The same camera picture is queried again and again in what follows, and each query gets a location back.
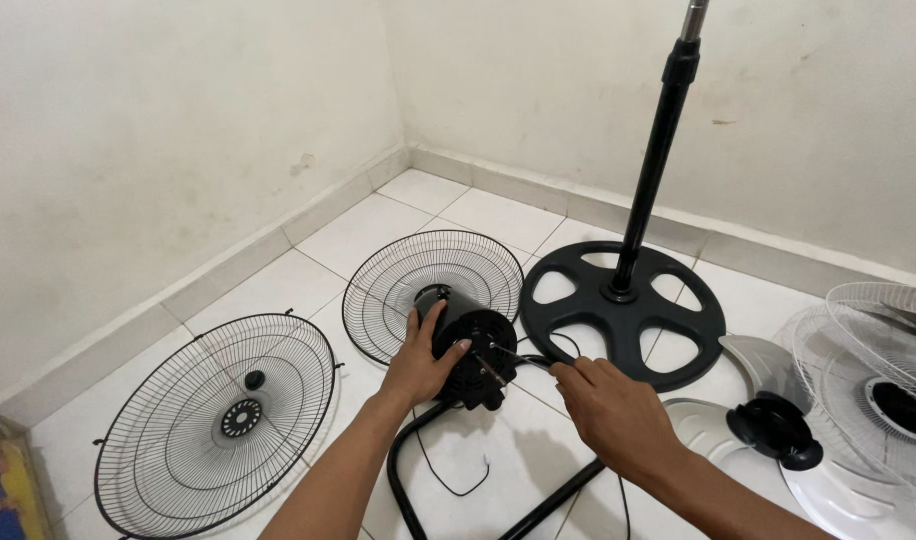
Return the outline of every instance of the right hand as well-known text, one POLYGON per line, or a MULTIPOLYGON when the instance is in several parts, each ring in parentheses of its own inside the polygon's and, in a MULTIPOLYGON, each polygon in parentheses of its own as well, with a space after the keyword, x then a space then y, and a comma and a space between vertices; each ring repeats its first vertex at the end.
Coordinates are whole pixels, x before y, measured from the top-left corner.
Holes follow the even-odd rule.
POLYGON ((574 367, 558 362, 548 373, 578 435, 608 469, 645 485, 696 456, 678 440, 655 389, 604 358, 580 356, 574 367))

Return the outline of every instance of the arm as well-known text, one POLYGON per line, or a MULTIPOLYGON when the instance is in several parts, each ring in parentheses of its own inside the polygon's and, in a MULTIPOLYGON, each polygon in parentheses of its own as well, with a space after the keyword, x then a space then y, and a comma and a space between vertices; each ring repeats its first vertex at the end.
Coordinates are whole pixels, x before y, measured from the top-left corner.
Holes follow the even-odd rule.
POLYGON ((549 373, 578 435, 612 471, 715 540, 833 536, 732 480, 675 436, 655 390, 605 359, 556 363, 549 373))
POLYGON ((431 333, 443 308, 444 300, 435 304, 420 328, 412 308, 408 335, 392 358, 381 389, 365 401, 351 425, 301 479, 259 540, 358 537, 371 490, 398 428, 414 406, 438 394, 470 345, 463 339, 435 361, 431 333))

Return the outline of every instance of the left hand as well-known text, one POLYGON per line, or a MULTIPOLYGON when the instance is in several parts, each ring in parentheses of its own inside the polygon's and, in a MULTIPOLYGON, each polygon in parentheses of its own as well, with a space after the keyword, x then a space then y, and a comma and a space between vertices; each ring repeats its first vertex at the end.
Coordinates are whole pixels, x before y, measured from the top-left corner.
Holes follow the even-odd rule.
POLYGON ((431 354, 431 334, 444 306, 445 300, 435 303, 420 327, 417 324, 417 310, 411 308, 408 313, 407 336, 401 349, 389 362, 388 373, 381 383, 379 394, 394 400, 400 399, 411 409, 440 392, 451 368, 471 345, 470 339, 462 339, 452 345, 440 359, 435 360, 431 354))

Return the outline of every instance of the fan pole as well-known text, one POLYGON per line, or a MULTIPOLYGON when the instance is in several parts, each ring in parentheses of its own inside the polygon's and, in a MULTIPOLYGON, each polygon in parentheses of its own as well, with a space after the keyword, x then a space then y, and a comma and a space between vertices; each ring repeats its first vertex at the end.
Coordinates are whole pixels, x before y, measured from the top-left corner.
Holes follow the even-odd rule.
POLYGON ((678 120, 684 108, 684 98, 698 71, 698 49, 701 45, 701 27, 707 3, 708 0, 690 0, 681 36, 675 42, 675 47, 664 65, 664 73, 661 76, 663 86, 657 101, 655 122, 652 124, 648 149, 644 154, 641 175, 634 192, 618 267, 609 286, 608 297, 621 303, 634 301, 637 297, 631 286, 634 264, 641 250, 648 218, 651 217, 651 210, 655 205, 657 188, 668 161, 668 153, 671 152, 671 142, 675 138, 675 129, 678 128, 678 120))

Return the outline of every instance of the black wire fan guard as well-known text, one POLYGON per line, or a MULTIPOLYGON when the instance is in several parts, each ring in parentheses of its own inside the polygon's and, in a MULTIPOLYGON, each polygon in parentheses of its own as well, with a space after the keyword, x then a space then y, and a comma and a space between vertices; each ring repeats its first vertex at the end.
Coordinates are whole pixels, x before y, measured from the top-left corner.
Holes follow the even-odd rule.
POLYGON ((104 519, 131 538, 186 538, 254 505, 318 432, 335 368, 324 334, 288 314, 199 335, 145 379, 104 437, 104 519))
POLYGON ((411 307, 429 285, 446 285, 513 322, 523 283, 512 252, 488 236, 419 232, 388 244, 354 273, 344 291, 344 329, 362 353, 387 365, 404 343, 411 307))

